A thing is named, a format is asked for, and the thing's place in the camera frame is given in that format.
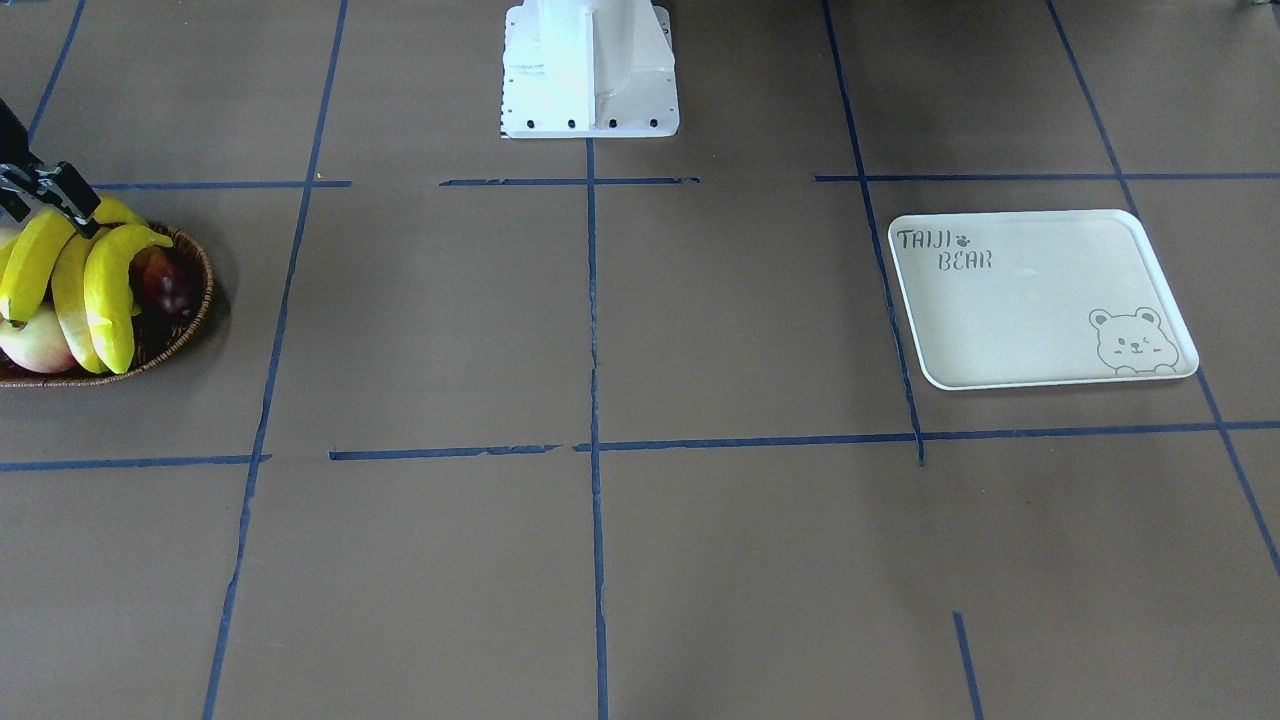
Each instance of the rectangular white tray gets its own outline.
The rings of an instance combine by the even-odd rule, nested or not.
[[[920,366],[942,389],[1174,379],[1199,368],[1129,213],[904,215],[887,242]]]

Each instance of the apple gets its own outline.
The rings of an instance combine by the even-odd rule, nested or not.
[[[22,328],[0,320],[0,350],[33,373],[64,373],[76,366],[51,302],[44,302]]]

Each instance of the bear face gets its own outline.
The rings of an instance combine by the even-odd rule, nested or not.
[[[1089,323],[1098,331],[1098,357],[1117,375],[1155,374],[1157,368],[1172,370],[1178,364],[1178,346],[1151,307],[1138,307],[1133,315],[1093,310]]]

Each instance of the brown woven basket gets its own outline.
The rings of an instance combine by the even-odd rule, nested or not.
[[[138,373],[145,373],[173,357],[174,352],[187,345],[201,323],[209,314],[209,306],[214,301],[214,269],[209,264],[205,250],[196,243],[192,237],[178,228],[164,223],[151,223],[151,229],[173,238],[173,250],[177,251],[174,260],[182,269],[193,277],[204,281],[204,292],[200,300],[200,310],[191,319],[156,322],[148,314],[133,319],[133,364],[128,373],[115,375],[110,370],[101,375],[95,375],[88,370],[76,366],[65,373],[46,375],[32,373],[24,368],[14,365],[4,352],[0,352],[0,387],[64,387],[64,386],[100,386],[132,378]]]

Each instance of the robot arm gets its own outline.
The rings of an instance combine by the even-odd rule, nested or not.
[[[32,155],[27,128],[0,100],[0,209],[19,222],[31,213],[23,195],[65,215],[84,237],[99,229],[93,210],[100,200],[93,188],[70,163],[49,167]]]

